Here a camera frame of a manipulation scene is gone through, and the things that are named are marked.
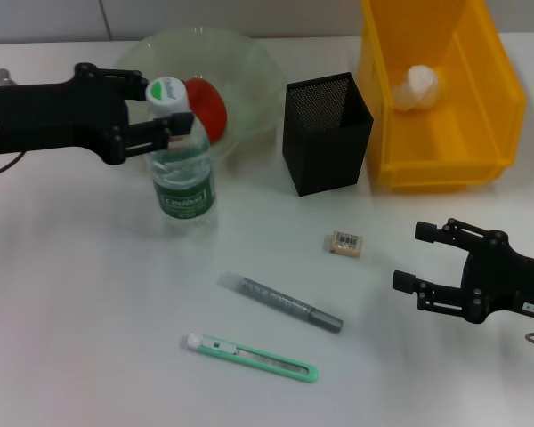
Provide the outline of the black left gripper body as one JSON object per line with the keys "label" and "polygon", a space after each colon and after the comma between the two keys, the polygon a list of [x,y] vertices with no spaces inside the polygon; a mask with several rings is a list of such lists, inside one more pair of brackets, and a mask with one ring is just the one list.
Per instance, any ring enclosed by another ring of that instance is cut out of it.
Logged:
{"label": "black left gripper body", "polygon": [[95,153],[113,162],[113,125],[126,101],[86,76],[92,63],[78,63],[65,82],[0,86],[0,154],[62,148]]}

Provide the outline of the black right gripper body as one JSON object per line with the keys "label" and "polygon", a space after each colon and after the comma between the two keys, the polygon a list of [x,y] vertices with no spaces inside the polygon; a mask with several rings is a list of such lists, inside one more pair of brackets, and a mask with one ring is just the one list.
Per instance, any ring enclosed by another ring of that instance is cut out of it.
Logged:
{"label": "black right gripper body", "polygon": [[469,251],[461,289],[462,315],[470,323],[497,311],[534,318],[534,258],[515,252],[505,232],[491,230]]}

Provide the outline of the orange toy fruit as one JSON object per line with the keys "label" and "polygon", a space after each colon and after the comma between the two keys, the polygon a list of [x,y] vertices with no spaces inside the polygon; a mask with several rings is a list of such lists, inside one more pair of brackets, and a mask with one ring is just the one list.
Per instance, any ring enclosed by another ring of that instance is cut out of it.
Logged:
{"label": "orange toy fruit", "polygon": [[210,144],[216,144],[227,126],[227,109],[215,87],[203,78],[184,81],[190,109],[206,130]]}

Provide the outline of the clear green-label water bottle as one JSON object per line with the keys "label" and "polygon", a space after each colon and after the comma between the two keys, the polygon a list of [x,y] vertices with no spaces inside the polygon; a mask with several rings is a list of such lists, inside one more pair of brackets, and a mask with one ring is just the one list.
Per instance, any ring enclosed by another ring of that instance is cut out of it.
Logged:
{"label": "clear green-label water bottle", "polygon": [[[146,89],[146,101],[154,118],[190,112],[185,83],[174,77],[158,77]],[[216,194],[210,142],[198,118],[186,135],[170,138],[165,149],[148,154],[148,165],[161,210],[184,227],[212,222]]]}

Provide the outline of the white paper ball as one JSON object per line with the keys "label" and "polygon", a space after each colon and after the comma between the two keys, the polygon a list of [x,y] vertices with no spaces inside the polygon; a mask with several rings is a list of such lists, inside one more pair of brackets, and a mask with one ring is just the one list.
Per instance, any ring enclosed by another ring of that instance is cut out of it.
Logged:
{"label": "white paper ball", "polygon": [[433,68],[426,65],[411,67],[400,85],[392,89],[394,107],[401,111],[429,109],[439,99],[440,80]]}

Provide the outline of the beige eraser with barcode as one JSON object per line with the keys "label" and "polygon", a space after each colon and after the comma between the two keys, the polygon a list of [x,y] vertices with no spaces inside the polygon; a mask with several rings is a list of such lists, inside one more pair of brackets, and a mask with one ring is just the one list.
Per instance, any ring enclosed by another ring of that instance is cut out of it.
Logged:
{"label": "beige eraser with barcode", "polygon": [[330,239],[329,252],[352,258],[359,258],[361,247],[361,236],[335,230]]}

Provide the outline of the green glass fruit plate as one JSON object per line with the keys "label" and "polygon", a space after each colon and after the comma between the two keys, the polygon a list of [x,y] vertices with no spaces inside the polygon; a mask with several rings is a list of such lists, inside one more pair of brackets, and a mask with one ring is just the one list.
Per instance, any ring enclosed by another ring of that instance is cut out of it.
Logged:
{"label": "green glass fruit plate", "polygon": [[212,147],[217,164],[275,141],[287,80],[254,39],[221,28],[170,28],[137,42],[115,67],[139,70],[149,80],[200,77],[213,85],[227,108],[227,129]]}

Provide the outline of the black mesh pen holder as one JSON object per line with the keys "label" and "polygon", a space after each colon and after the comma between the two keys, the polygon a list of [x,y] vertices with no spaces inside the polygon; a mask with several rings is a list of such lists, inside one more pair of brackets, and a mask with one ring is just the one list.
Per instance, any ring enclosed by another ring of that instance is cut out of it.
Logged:
{"label": "black mesh pen holder", "polygon": [[355,185],[373,123],[349,72],[288,84],[282,154],[297,194]]}

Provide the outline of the grey marker pen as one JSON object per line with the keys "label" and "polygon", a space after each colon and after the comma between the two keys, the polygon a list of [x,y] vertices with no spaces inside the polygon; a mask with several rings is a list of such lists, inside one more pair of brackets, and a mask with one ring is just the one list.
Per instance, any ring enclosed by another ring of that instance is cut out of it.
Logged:
{"label": "grey marker pen", "polygon": [[341,319],[250,278],[225,272],[218,278],[218,285],[331,333],[338,334],[343,329]]}

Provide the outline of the green utility knife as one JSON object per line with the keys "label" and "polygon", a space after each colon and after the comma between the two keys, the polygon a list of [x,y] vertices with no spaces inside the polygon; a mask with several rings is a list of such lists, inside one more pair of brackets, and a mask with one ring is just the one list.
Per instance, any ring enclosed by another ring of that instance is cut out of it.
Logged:
{"label": "green utility knife", "polygon": [[320,377],[320,371],[314,365],[209,335],[188,334],[185,342],[188,349],[197,353],[302,383],[315,383]]}

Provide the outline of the yellow plastic bin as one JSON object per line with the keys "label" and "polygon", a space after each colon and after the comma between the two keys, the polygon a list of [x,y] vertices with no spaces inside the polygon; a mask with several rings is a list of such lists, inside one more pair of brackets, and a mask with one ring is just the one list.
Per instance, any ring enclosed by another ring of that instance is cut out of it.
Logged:
{"label": "yellow plastic bin", "polygon": [[[374,118],[369,179],[400,191],[461,189],[514,163],[527,100],[485,0],[360,0],[357,84]],[[436,102],[398,110],[393,90],[419,65]]]}

